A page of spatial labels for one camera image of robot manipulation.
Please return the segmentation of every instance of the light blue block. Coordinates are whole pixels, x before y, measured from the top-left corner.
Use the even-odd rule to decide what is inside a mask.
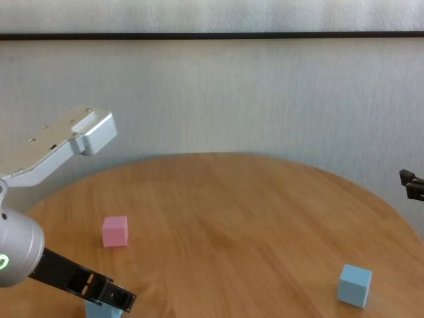
[[[96,305],[88,300],[85,301],[85,318],[121,318],[123,311],[107,305]]]
[[[340,275],[337,298],[361,308],[365,307],[370,290],[372,272],[345,264]]]

